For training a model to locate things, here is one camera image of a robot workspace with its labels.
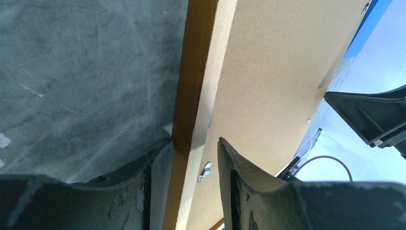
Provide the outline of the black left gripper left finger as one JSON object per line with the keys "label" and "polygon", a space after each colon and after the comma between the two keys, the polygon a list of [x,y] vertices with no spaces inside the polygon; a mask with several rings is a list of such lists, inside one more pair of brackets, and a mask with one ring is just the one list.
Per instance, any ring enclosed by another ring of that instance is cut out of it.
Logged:
{"label": "black left gripper left finger", "polygon": [[167,139],[140,158],[86,183],[46,175],[0,177],[3,230],[160,230],[173,160]]}

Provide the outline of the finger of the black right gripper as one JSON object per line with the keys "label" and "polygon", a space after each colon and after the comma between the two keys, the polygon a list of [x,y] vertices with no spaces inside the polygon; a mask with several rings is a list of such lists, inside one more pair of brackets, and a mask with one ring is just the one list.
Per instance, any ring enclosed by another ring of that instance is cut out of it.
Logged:
{"label": "finger of the black right gripper", "polygon": [[406,157],[406,87],[382,93],[326,92],[325,101],[370,147]]}

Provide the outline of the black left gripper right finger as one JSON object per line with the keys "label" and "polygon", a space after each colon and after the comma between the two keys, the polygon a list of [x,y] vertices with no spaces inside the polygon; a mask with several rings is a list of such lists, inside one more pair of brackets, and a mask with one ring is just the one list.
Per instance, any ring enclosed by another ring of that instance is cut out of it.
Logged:
{"label": "black left gripper right finger", "polygon": [[378,182],[285,182],[217,145],[227,230],[403,230],[406,187]]}

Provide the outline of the wooden picture frame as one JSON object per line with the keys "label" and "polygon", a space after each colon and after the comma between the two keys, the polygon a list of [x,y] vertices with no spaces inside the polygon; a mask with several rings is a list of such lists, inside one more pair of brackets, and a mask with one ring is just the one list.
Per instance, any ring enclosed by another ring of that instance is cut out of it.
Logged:
{"label": "wooden picture frame", "polygon": [[187,226],[236,6],[235,0],[188,3],[164,230],[183,230]]}

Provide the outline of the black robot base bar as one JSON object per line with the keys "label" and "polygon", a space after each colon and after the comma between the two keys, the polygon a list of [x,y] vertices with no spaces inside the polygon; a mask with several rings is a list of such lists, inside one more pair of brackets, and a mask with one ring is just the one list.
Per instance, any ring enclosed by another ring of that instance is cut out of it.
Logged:
{"label": "black robot base bar", "polygon": [[321,132],[322,129],[319,128],[316,133],[298,149],[292,161],[276,176],[276,178],[286,182],[298,180],[295,177],[295,173],[298,171],[299,167],[306,162],[306,156],[316,144]]}

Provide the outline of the brown frame backing board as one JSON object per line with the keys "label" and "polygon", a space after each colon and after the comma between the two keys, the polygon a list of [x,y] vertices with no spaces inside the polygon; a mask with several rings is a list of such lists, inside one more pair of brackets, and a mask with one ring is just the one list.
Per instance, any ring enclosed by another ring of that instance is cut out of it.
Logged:
{"label": "brown frame backing board", "polygon": [[355,32],[366,0],[239,0],[187,230],[223,218],[217,143],[225,138],[271,175],[293,158]]}

